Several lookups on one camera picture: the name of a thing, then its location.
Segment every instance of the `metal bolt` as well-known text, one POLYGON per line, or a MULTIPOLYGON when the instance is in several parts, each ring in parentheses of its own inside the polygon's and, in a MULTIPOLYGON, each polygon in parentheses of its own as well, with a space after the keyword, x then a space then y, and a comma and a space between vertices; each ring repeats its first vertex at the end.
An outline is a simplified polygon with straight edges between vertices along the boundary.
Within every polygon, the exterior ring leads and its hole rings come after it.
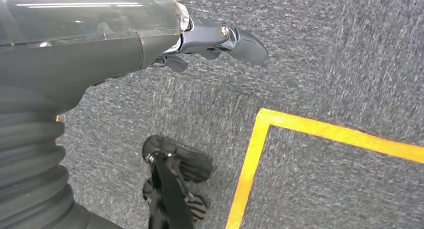
POLYGON ((230 37, 230 29, 228 28, 228 25, 221 24, 221 27, 219 28, 219 33, 221 34, 222 38, 228 39, 230 37))

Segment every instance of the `plastic wrap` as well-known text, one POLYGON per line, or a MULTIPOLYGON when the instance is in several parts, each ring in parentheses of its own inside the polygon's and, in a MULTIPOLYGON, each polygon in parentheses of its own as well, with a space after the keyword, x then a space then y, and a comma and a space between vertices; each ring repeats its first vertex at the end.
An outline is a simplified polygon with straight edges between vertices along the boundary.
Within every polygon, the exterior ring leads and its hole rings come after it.
POLYGON ((188 23, 176 0, 0 0, 0 47, 178 35, 188 23))

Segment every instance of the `yellow tape line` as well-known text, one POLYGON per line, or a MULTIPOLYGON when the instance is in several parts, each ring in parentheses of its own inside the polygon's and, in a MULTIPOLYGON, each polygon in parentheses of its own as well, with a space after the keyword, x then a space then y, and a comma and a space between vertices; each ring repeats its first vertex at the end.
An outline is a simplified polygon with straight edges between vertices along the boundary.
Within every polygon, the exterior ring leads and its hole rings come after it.
POLYGON ((239 229, 270 126, 290 129, 359 148, 424 163, 424 147, 400 143, 358 130, 262 108, 256 116, 225 229, 239 229))

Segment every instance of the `gray carpet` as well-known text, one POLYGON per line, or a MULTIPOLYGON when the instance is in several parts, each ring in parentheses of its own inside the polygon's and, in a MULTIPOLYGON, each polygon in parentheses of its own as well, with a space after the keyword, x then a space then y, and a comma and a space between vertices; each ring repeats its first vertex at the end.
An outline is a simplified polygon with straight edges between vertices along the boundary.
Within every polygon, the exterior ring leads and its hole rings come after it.
MULTIPOLYGON (((224 228, 259 108, 424 146, 424 0, 179 0, 193 16, 252 31, 265 66, 186 56, 90 88, 62 116, 75 198, 126 229, 147 228, 141 145, 163 134, 214 158, 190 185, 224 228)), ((422 164, 272 128, 242 229, 424 228, 422 164)))

